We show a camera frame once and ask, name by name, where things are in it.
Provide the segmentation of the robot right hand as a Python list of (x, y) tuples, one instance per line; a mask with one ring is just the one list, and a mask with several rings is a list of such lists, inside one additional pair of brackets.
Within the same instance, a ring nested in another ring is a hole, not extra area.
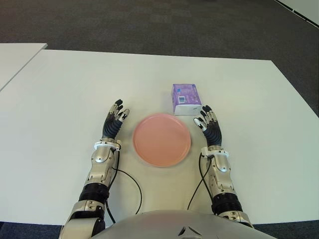
[(221, 146), (222, 133), (217, 117), (209, 105), (202, 106), (200, 116), (193, 119), (206, 138), (207, 146)]

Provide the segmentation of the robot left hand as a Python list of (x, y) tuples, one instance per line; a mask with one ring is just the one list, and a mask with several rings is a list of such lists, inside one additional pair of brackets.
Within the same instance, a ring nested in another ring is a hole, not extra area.
[(102, 138), (115, 139), (130, 110), (123, 109), (123, 101), (118, 99), (111, 106), (102, 128)]

